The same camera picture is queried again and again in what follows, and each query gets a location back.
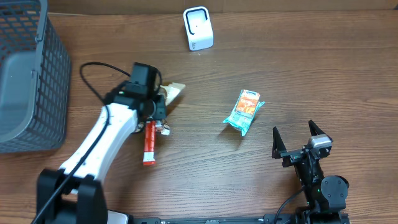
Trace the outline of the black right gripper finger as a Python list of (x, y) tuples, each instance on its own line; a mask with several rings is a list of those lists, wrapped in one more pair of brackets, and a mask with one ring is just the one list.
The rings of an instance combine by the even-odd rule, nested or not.
[(272, 136), (273, 136), (272, 158), (280, 159), (282, 157), (281, 154), (285, 153), (287, 150), (280, 136), (279, 130), (277, 129), (276, 126), (273, 127)]
[(323, 132), (316, 124), (313, 120), (310, 120), (308, 122), (309, 128), (310, 128), (310, 132), (312, 136), (316, 136), (319, 134), (326, 134), (325, 132)]

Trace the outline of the beige snack pouch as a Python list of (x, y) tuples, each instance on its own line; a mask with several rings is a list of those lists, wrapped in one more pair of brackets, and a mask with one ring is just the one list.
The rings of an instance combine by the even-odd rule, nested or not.
[(185, 85), (181, 83), (171, 83), (167, 86), (161, 85), (160, 92), (154, 100), (155, 114), (147, 118), (145, 123), (140, 122), (133, 133), (136, 134), (145, 129), (153, 128), (156, 133), (168, 136), (170, 134), (170, 126), (166, 121), (167, 107), (184, 88)]

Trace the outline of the teal packet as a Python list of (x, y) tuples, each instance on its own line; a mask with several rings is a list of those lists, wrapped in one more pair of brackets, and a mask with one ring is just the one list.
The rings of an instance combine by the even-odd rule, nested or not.
[(240, 131), (242, 136), (245, 136), (251, 126), (252, 121), (254, 120), (254, 117), (255, 117), (257, 111), (265, 103), (266, 103), (265, 101), (262, 101), (257, 104), (252, 118), (248, 118), (247, 116), (243, 116), (243, 115), (237, 113), (236, 108), (238, 107), (238, 103), (236, 103), (231, 114), (225, 120), (223, 120), (223, 123), (230, 124), (234, 129), (237, 129), (238, 131)]

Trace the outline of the red stick snack packet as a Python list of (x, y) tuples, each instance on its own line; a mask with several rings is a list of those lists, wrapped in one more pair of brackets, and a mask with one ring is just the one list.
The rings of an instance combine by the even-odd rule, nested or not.
[(155, 165), (155, 121), (146, 122), (143, 165)]

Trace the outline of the orange tissue pack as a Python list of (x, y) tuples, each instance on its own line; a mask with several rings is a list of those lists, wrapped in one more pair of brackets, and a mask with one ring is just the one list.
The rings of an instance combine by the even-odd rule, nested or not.
[(261, 95), (255, 91), (242, 90), (236, 103), (235, 111), (243, 116), (252, 118)]

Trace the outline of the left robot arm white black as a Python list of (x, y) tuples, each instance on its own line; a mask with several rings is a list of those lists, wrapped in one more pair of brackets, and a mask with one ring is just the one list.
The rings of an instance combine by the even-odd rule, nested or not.
[(130, 135), (145, 133), (143, 163), (155, 164), (155, 134), (167, 116), (167, 99), (158, 68), (135, 63), (129, 78), (99, 97), (100, 116), (75, 153), (59, 170), (40, 173), (33, 223), (133, 223), (132, 215), (108, 209), (103, 182)]

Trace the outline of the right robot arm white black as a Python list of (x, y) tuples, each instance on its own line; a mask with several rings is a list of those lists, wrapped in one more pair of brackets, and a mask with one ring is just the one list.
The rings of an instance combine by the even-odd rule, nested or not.
[[(320, 166), (320, 160), (330, 155), (333, 139), (314, 121), (310, 120), (308, 125), (311, 132), (308, 143), (293, 151), (286, 150), (279, 130), (273, 128), (272, 158), (282, 159), (283, 167), (293, 166), (301, 184), (301, 189), (279, 207), (273, 223), (349, 223), (348, 215), (341, 212), (346, 208), (349, 182), (340, 175), (325, 176)], [(283, 208), (301, 193), (307, 205), (283, 218)]]

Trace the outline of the white barcode scanner stand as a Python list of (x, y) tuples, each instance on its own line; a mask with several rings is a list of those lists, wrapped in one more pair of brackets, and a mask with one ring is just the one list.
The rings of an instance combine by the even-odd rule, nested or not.
[(208, 49), (214, 44), (210, 14), (206, 7), (197, 6), (183, 12), (188, 47), (191, 51)]

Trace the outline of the grey plastic mesh basket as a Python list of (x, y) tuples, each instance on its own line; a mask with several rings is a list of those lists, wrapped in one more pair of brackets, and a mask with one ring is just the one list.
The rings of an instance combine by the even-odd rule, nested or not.
[(56, 149), (72, 63), (46, 0), (1, 1), (1, 153)]

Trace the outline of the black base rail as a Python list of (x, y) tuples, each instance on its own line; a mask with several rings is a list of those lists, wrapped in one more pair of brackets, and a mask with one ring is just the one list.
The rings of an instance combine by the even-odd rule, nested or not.
[(128, 224), (274, 224), (275, 215), (262, 217), (210, 217), (210, 218), (138, 218), (129, 217)]

